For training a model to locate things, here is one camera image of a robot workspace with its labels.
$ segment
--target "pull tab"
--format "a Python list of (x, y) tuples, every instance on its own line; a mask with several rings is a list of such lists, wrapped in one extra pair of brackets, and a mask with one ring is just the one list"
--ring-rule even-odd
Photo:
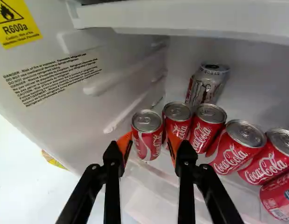
[(202, 109), (200, 113), (201, 113), (201, 115), (204, 115), (204, 116), (214, 116), (215, 115), (215, 112), (213, 110), (208, 110), (208, 109)]
[(248, 138), (250, 133), (252, 131), (251, 127), (248, 126), (243, 126), (242, 129), (240, 130), (240, 134), (244, 137), (244, 138)]
[(143, 125), (148, 125), (150, 123), (151, 119), (149, 117), (139, 117), (138, 123)]
[(289, 136), (286, 134), (281, 134), (281, 140), (287, 145), (289, 146)]
[(171, 114), (172, 116), (180, 115), (180, 114), (181, 114), (181, 110), (180, 110), (179, 108), (171, 109), (171, 110), (170, 110), (170, 114)]

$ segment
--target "can rim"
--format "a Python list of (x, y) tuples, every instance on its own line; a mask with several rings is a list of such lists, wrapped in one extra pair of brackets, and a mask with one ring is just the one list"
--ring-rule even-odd
[(186, 106), (186, 107), (189, 109), (189, 111), (190, 111), (190, 115), (189, 115), (189, 117), (188, 117), (187, 119), (183, 119), (183, 120), (181, 120), (181, 119), (173, 119), (173, 118), (169, 118), (169, 119), (171, 119), (171, 120), (173, 120), (173, 121), (187, 121), (187, 120), (191, 119), (191, 117), (192, 117), (192, 110), (191, 110), (191, 108), (190, 108), (188, 105), (186, 105), (185, 103), (179, 102), (179, 101), (169, 102), (169, 103), (167, 103), (167, 104), (164, 106), (163, 112), (164, 112), (164, 115), (165, 115), (166, 117), (168, 117), (168, 116), (166, 115), (165, 110), (166, 110), (169, 106), (174, 105), (174, 104), (180, 104), (180, 105)]
[(289, 157), (289, 154), (286, 153), (286, 152), (284, 152), (284, 151), (282, 151), (282, 150), (280, 150), (280, 149), (271, 141), (271, 138), (270, 138), (270, 136), (269, 136), (270, 134), (273, 134), (273, 133), (276, 133), (276, 132), (280, 132), (280, 131), (286, 132), (287, 134), (289, 134), (289, 130), (287, 130), (287, 129), (284, 129), (284, 128), (273, 128), (273, 129), (268, 130), (268, 131), (266, 132), (266, 135), (267, 135), (267, 137), (269, 138), (269, 140), (270, 140), (270, 142), (272, 143), (272, 145), (275, 147), (275, 149), (277, 149), (279, 152), (281, 152), (282, 154), (284, 154), (284, 155), (286, 155), (286, 156)]
[[(233, 136), (231, 136), (230, 133), (228, 132), (227, 127), (228, 127), (229, 125), (231, 125), (232, 123), (235, 123), (235, 122), (241, 122), (241, 123), (247, 124), (247, 125), (252, 126), (253, 128), (255, 128), (256, 130), (258, 130), (258, 131), (261, 133), (262, 144), (259, 145), (259, 146), (250, 146), (250, 145), (248, 145), (248, 144), (246, 144), (246, 143), (243, 143), (243, 142), (239, 141), (238, 139), (234, 138)], [(246, 120), (233, 119), (233, 120), (228, 121), (227, 124), (226, 124), (226, 132), (227, 132), (228, 136), (231, 137), (234, 141), (236, 141), (236, 142), (238, 142), (239, 144), (241, 144), (242, 146), (246, 146), (246, 147), (248, 147), (248, 148), (261, 148), (261, 147), (264, 147), (265, 144), (267, 143), (267, 137), (266, 137), (265, 133), (264, 133), (259, 127), (257, 127), (257, 126), (254, 125), (254, 124), (249, 123), (249, 122), (246, 121)]]
[[(209, 69), (209, 68), (206, 68), (206, 66), (208, 64), (214, 64), (214, 65), (217, 65), (217, 66), (222, 66), (224, 68), (224, 70), (222, 71), (217, 71), (217, 70), (212, 70), (212, 69)], [(209, 70), (209, 71), (216, 71), (216, 72), (220, 72), (220, 73), (226, 73), (226, 72), (229, 72), (230, 71), (230, 67), (227, 65), (227, 64), (221, 64), (221, 63), (212, 63), (212, 62), (202, 62), (200, 67), (204, 70)]]
[[(159, 125), (156, 129), (151, 130), (151, 131), (143, 131), (143, 130), (140, 130), (139, 128), (135, 127), (135, 125), (134, 125), (134, 118), (135, 118), (135, 116), (137, 116), (137, 115), (140, 114), (141, 112), (152, 112), (152, 113), (156, 114), (156, 115), (158, 116), (158, 118), (160, 119), (160, 125)], [(162, 126), (162, 124), (163, 124), (163, 120), (162, 120), (161, 116), (160, 116), (156, 111), (153, 111), (153, 110), (150, 110), (150, 109), (143, 109), (143, 110), (137, 111), (137, 112), (133, 115), (133, 117), (132, 117), (132, 124), (131, 124), (131, 125), (132, 125), (133, 128), (135, 128), (135, 129), (136, 129), (137, 131), (139, 131), (139, 132), (142, 132), (142, 133), (153, 133), (153, 132), (155, 132), (156, 130), (158, 130), (158, 129)]]
[[(198, 114), (196, 114), (196, 111), (197, 111), (200, 107), (202, 107), (202, 106), (211, 106), (211, 107), (214, 107), (214, 108), (218, 109), (220, 112), (223, 113), (223, 115), (224, 115), (224, 120), (221, 121), (221, 122), (210, 122), (210, 121), (207, 121), (207, 120), (203, 119), (203, 118), (200, 117)], [(196, 114), (201, 120), (203, 120), (204, 122), (207, 122), (208, 124), (222, 124), (222, 123), (225, 123), (225, 122), (226, 122), (226, 119), (227, 119), (227, 113), (225, 112), (225, 110), (223, 110), (221, 107), (219, 107), (219, 106), (217, 106), (217, 105), (215, 105), (215, 104), (210, 104), (210, 103), (200, 104), (200, 105), (198, 105), (196, 111), (195, 111), (195, 114)]]

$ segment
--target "red can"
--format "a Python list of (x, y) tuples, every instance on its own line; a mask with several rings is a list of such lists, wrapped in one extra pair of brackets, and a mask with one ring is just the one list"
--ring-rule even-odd
[(289, 172), (263, 185), (260, 189), (260, 199), (272, 216), (289, 221)]
[(176, 153), (179, 144), (187, 138), (192, 113), (190, 107), (181, 102), (171, 102), (164, 107), (165, 129), (167, 135), (166, 148), (170, 151), (170, 155), (175, 165)]
[(189, 142), (199, 154), (206, 152), (226, 121), (226, 112), (214, 104), (200, 104), (195, 112)]
[(142, 110), (132, 118), (133, 140), (138, 156), (145, 161), (156, 159), (161, 151), (163, 123), (152, 110)]
[(289, 170), (289, 131), (276, 128), (268, 131), (268, 142), (239, 175), (248, 183), (263, 185)]
[(231, 174), (253, 156), (267, 142), (266, 135), (256, 126), (243, 120), (230, 120), (216, 138), (206, 157), (220, 175)]

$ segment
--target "coca-cola logo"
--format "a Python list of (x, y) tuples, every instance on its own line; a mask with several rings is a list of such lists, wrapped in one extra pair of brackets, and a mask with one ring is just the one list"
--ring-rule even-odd
[(175, 134), (179, 139), (183, 140), (186, 136), (188, 126), (177, 126), (174, 124), (172, 133)]
[(197, 126), (193, 130), (194, 138), (192, 141), (192, 147), (199, 153), (200, 147), (204, 144), (211, 134), (211, 129), (207, 127), (201, 127), (200, 123), (197, 123)]
[(278, 160), (275, 161), (274, 152), (269, 153), (268, 157), (263, 157), (258, 164), (258, 168), (249, 172), (244, 172), (245, 177), (251, 184), (258, 184), (263, 180), (266, 180), (277, 173), (281, 173), (288, 167), (287, 163)]
[(158, 134), (154, 134), (153, 136), (153, 145), (155, 147), (155, 153), (153, 156), (158, 156), (160, 154), (161, 145), (162, 145), (162, 132)]
[(279, 177), (278, 179), (276, 179), (275, 181), (270, 182), (270, 184), (264, 185), (261, 190), (274, 190), (276, 188), (279, 188), (280, 186), (286, 184), (289, 182), (289, 172), (281, 177)]
[(214, 163), (214, 168), (217, 173), (225, 175), (231, 169), (240, 165), (247, 157), (247, 153), (244, 153), (241, 150), (237, 152), (234, 149), (234, 145), (231, 144), (229, 149), (223, 152), (223, 160), (219, 164)]

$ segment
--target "can lid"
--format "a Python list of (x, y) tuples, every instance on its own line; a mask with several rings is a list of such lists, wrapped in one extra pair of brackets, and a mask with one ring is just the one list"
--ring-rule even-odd
[(161, 117), (152, 110), (141, 110), (132, 117), (132, 126), (140, 132), (151, 133), (162, 124)]
[(278, 151), (289, 156), (289, 130), (274, 128), (267, 131), (266, 134)]
[(229, 66), (225, 64), (218, 64), (218, 63), (202, 63), (200, 66), (203, 70), (215, 71), (215, 72), (229, 72)]
[(164, 106), (164, 114), (174, 121), (185, 121), (191, 117), (191, 109), (184, 103), (171, 102)]
[(244, 120), (234, 119), (226, 124), (226, 131), (236, 142), (250, 148), (263, 147), (267, 138), (264, 132)]
[(203, 121), (211, 124), (220, 124), (226, 121), (226, 112), (214, 104), (200, 104), (196, 109), (196, 115)]

